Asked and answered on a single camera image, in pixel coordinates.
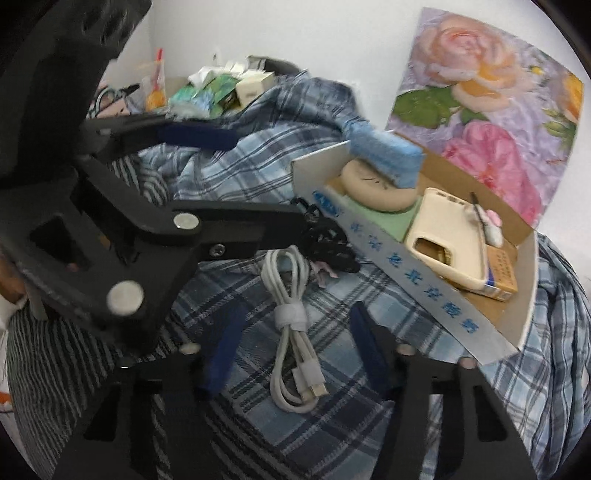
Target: small yellow box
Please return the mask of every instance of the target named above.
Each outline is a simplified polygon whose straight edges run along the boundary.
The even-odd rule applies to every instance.
[[[507,301],[517,293],[517,280],[511,259],[503,249],[486,246],[488,279],[482,290],[469,290],[478,295]]]

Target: pink rose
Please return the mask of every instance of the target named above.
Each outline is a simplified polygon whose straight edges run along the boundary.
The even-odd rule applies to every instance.
[[[442,154],[456,167],[489,187],[523,220],[534,226],[543,211],[517,144],[504,128],[473,120],[462,138],[449,140]]]
[[[534,86],[499,34],[461,15],[445,15],[438,26],[426,28],[412,58],[431,82],[455,84],[454,98],[474,112],[507,108],[511,97]]]

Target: white usb cable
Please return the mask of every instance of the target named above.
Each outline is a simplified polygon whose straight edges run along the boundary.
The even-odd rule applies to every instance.
[[[279,272],[282,257],[291,262],[291,295],[287,292]],[[295,413],[312,411],[318,403],[318,398],[328,395],[318,356],[306,334],[309,320],[301,299],[309,274],[308,261],[294,245],[284,250],[269,250],[261,273],[263,283],[277,303],[275,326],[281,331],[275,367],[271,374],[271,397],[280,409]],[[295,357],[296,367],[291,372],[300,396],[293,395],[287,390],[281,376],[288,343],[291,344]]]

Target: person's arm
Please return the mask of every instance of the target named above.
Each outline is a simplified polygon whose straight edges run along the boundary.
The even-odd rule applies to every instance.
[[[10,317],[25,298],[25,284],[6,259],[0,257],[0,331],[6,330]]]

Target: beige phone case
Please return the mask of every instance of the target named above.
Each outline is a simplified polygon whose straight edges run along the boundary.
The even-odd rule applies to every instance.
[[[481,290],[488,276],[486,244],[482,226],[472,223],[466,214],[469,204],[439,189],[426,189],[405,244],[438,275],[461,287]],[[448,262],[418,251],[421,239],[443,248],[449,254]]]

